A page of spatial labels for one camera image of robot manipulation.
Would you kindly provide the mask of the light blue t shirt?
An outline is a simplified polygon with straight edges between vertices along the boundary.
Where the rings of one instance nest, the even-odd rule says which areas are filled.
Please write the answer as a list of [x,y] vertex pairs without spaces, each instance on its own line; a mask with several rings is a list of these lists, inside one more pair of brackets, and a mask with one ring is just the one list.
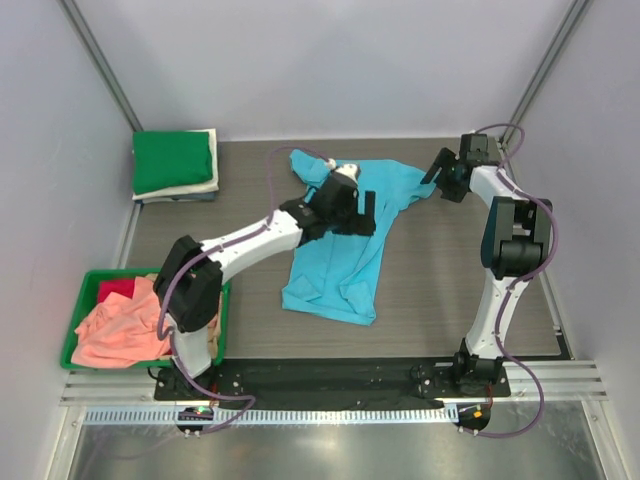
[[400,212],[430,197],[433,183],[422,182],[425,172],[391,159],[361,160],[358,210],[364,194],[375,193],[374,235],[327,233],[294,251],[282,308],[340,322],[369,326],[376,319],[375,296],[384,246]]

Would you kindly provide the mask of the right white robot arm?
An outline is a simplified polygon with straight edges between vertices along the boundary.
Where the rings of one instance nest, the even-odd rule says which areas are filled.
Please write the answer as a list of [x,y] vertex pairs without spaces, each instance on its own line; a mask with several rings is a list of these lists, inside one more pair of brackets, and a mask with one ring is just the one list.
[[484,133],[462,135],[458,152],[441,149],[422,182],[433,182],[445,200],[460,203],[473,193],[488,207],[480,304],[452,366],[441,374],[449,391],[484,395],[504,382],[505,340],[517,303],[553,252],[552,204],[525,193],[490,159]]

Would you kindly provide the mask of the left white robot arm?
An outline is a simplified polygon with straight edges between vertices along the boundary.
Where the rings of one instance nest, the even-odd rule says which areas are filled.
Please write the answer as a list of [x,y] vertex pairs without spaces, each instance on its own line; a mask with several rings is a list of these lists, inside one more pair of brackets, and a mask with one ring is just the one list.
[[373,191],[360,193],[355,175],[339,168],[313,193],[283,202],[266,218],[213,240],[186,235],[175,241],[153,285],[160,313],[157,337],[170,342],[177,387],[188,398],[233,401],[211,391],[208,325],[219,310],[222,287],[240,272],[328,233],[371,237]]

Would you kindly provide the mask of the green plastic bin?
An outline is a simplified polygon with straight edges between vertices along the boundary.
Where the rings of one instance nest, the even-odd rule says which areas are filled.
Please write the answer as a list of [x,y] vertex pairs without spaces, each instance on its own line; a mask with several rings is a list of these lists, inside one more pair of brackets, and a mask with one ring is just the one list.
[[[97,283],[102,280],[109,280],[114,278],[130,278],[135,276],[144,276],[149,273],[156,272],[158,269],[149,268],[136,268],[136,269],[112,269],[112,270],[91,270],[86,273],[83,283],[79,290],[79,295],[75,304],[75,308],[71,317],[71,323],[66,335],[64,345],[62,347],[60,366],[65,370],[74,369],[87,369],[89,367],[83,367],[75,365],[71,362],[70,357],[72,350],[76,346],[76,336],[74,329],[79,324],[81,317],[86,315],[88,311],[94,305],[94,295],[97,292]],[[159,367],[164,368],[170,365],[170,359],[167,360],[154,360],[144,361],[129,368],[147,368],[147,367]]]

